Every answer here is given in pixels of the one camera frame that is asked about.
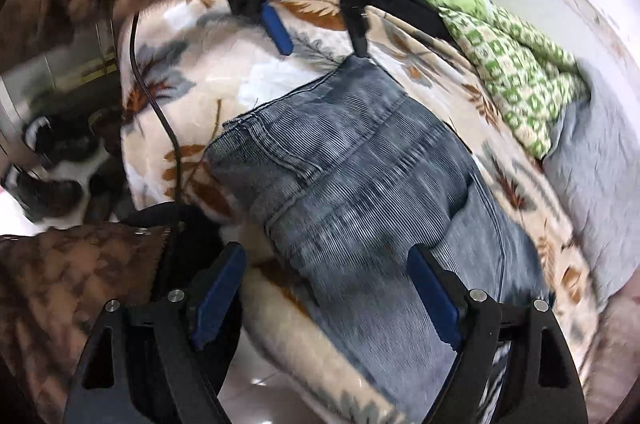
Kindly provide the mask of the grey denim pants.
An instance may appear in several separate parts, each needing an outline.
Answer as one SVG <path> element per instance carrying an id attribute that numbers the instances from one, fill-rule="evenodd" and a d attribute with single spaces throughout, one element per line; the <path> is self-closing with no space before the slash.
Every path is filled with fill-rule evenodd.
<path id="1" fill-rule="evenodd" d="M 298 277 L 311 317 L 396 409 L 421 421 L 454 351 L 406 273 L 427 246 L 468 288 L 549 294 L 535 244 L 470 151 L 379 66 L 337 69 L 224 125 L 206 163 Z"/>

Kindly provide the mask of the black garment on bed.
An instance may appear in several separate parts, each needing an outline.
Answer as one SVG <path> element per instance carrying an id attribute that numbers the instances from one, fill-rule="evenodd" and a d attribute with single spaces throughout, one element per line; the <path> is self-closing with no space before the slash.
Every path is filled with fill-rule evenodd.
<path id="1" fill-rule="evenodd" d="M 450 44 L 454 42 L 437 10 L 426 0 L 371 0 L 370 5 L 429 36 Z"/>

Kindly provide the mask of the leaf pattern fleece blanket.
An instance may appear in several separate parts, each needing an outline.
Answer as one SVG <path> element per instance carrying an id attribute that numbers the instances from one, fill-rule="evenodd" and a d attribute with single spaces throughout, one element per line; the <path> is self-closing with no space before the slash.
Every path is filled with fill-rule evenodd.
<path id="1" fill-rule="evenodd" d="M 124 26 L 122 150 L 137 208 L 170 201 L 181 186 L 188 202 L 228 222 L 232 201 L 203 162 L 209 141 L 226 121 L 334 70 L 349 54 L 337 0 L 280 0 L 276 10 L 294 43 L 290 56 L 281 56 L 262 28 L 235 17 L 227 0 L 165 2 Z M 544 172 L 453 46 L 381 10 L 370 9 L 368 18 L 375 60 L 470 148 L 499 205 L 532 239 L 578 375 L 588 378 L 596 296 L 572 224 Z M 292 274 L 278 265 L 262 232 L 244 225 L 226 233 L 250 253 L 242 302 L 258 352 L 331 422 L 405 421 L 299 305 Z"/>

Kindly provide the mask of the black shoes on floor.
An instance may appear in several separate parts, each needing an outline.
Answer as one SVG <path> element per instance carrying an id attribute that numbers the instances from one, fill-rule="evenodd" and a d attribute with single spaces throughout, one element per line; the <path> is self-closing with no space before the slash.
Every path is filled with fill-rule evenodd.
<path id="1" fill-rule="evenodd" d="M 34 224 L 72 214 L 83 199 L 88 203 L 82 221 L 106 222 L 125 192 L 121 127 L 121 106 L 107 106 L 91 114 L 40 116 L 25 129 L 23 142 L 45 172 L 51 173 L 62 164 L 85 164 L 101 149 L 107 158 L 86 184 L 77 178 L 39 178 L 35 166 L 12 158 L 1 169 L 1 187 Z"/>

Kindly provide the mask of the green patterned quilt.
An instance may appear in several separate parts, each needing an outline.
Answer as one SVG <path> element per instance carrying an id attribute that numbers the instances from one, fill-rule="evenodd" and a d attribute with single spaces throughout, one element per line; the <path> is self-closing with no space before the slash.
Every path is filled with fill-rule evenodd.
<path id="1" fill-rule="evenodd" d="M 537 160 L 564 108 L 588 95 L 574 54 L 492 0 L 426 0 L 477 70 L 503 121 Z"/>

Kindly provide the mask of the grey quilted pillow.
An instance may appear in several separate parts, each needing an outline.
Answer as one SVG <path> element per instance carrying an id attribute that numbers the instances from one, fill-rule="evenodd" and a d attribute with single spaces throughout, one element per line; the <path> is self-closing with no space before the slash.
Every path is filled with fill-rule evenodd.
<path id="1" fill-rule="evenodd" d="M 639 137 L 601 72 L 585 59 L 577 67 L 588 95 L 563 109 L 542 167 L 603 308 L 639 267 Z"/>

